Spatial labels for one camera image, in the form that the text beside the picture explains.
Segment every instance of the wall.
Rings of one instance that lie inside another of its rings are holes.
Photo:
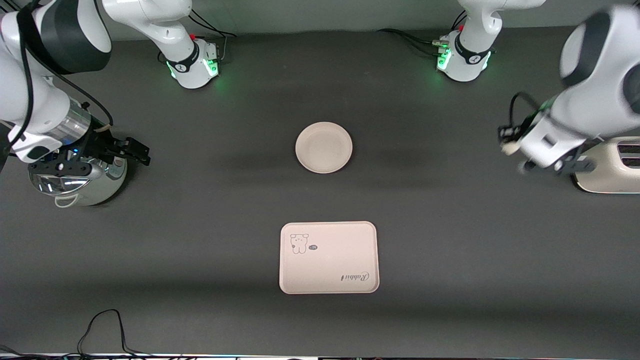
[[[508,11],[502,17],[510,28],[567,26],[602,6],[631,2],[548,0],[540,8]],[[217,28],[238,34],[447,28],[461,11],[456,0],[193,0],[193,8]],[[143,38],[131,28],[106,22],[114,40]],[[182,22],[190,32],[204,34],[189,19]]]

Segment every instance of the cartoon bear drawing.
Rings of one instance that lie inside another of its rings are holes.
[[[291,247],[294,254],[304,254],[307,251],[309,234],[291,234]]]

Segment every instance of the white tray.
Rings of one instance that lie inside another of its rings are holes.
[[[280,289],[287,294],[372,293],[378,241],[370,222],[290,223],[280,233]]]

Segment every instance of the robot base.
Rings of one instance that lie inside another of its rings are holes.
[[[491,52],[489,52],[484,59],[479,59],[477,64],[469,65],[462,55],[457,52],[455,44],[456,37],[460,34],[460,31],[454,30],[447,35],[440,37],[440,40],[446,40],[450,46],[448,49],[441,49],[438,63],[436,64],[436,70],[440,70],[447,74],[451,79],[466,83],[477,78],[480,73],[486,69]]]
[[[573,175],[578,188],[591,193],[640,193],[640,137],[613,138],[584,155],[597,166]]]
[[[194,43],[200,48],[200,56],[187,72],[179,72],[169,66],[171,76],[187,89],[197,89],[205,86],[209,80],[219,74],[218,49],[216,44],[196,39]]]

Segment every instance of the kettle handle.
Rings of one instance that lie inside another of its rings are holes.
[[[80,200],[80,194],[74,194],[71,196],[56,196],[55,203],[57,207],[64,209],[73,206],[78,202],[78,200]]]

